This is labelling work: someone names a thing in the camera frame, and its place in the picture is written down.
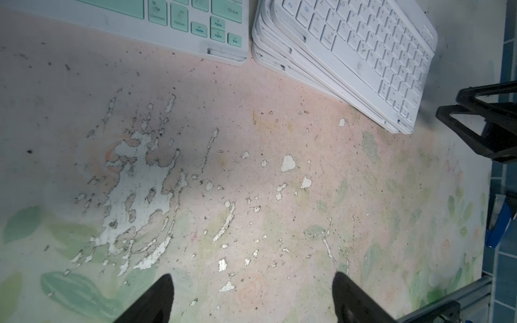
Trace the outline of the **white key keyboard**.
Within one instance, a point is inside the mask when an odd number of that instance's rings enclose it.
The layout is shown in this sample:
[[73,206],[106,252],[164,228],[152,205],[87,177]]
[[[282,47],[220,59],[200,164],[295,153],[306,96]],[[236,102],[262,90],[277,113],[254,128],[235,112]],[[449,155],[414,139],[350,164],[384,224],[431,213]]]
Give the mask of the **white key keyboard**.
[[331,75],[344,101],[391,133],[412,134],[438,34],[416,1],[273,1],[292,56]]

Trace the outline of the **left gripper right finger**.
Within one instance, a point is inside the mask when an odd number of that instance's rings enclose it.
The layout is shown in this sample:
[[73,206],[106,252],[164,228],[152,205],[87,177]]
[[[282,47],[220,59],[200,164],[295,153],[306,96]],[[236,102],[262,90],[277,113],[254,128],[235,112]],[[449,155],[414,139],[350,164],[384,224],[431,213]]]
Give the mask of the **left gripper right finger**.
[[335,314],[339,323],[391,322],[396,323],[360,286],[345,273],[336,272],[332,283]]

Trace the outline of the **green key keyboard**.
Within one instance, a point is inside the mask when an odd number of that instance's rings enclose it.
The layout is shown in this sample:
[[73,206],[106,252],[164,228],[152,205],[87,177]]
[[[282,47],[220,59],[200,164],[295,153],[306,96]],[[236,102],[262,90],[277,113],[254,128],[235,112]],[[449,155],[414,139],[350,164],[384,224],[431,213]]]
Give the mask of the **green key keyboard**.
[[2,1],[4,8],[242,66],[249,57],[249,1]]

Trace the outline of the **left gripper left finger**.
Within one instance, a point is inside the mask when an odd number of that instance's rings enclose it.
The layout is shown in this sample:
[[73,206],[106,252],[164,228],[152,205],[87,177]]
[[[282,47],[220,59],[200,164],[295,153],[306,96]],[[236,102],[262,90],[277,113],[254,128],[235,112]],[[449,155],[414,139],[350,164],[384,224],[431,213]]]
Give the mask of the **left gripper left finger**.
[[166,323],[170,320],[174,302],[171,274],[159,278],[137,301],[125,310],[114,323]]

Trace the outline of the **blue stapler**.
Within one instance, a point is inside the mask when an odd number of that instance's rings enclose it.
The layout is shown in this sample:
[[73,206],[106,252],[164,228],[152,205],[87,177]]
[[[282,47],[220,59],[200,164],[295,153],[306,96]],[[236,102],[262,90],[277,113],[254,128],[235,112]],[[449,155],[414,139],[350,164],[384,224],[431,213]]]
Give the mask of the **blue stapler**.
[[496,194],[489,200],[489,213],[485,233],[485,246],[496,248],[516,219],[516,192]]

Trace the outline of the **aluminium front rail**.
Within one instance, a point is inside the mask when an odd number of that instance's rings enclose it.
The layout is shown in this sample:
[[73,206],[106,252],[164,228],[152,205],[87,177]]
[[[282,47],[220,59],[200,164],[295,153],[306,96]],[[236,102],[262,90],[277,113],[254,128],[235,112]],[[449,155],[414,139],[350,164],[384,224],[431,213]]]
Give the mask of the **aluminium front rail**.
[[492,289],[493,277],[483,274],[474,283],[398,319],[397,322],[490,322]]

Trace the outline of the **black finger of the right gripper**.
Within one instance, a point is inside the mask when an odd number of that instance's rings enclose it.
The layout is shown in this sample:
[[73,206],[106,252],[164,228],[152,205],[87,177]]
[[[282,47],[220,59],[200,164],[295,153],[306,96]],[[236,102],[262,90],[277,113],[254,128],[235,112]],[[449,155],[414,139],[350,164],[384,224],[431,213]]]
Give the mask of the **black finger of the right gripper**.
[[[455,132],[476,154],[501,164],[516,162],[516,103],[487,103],[480,96],[513,94],[516,82],[468,87],[458,92],[456,104],[440,106],[436,118]],[[479,135],[453,116],[475,115],[484,118]]]

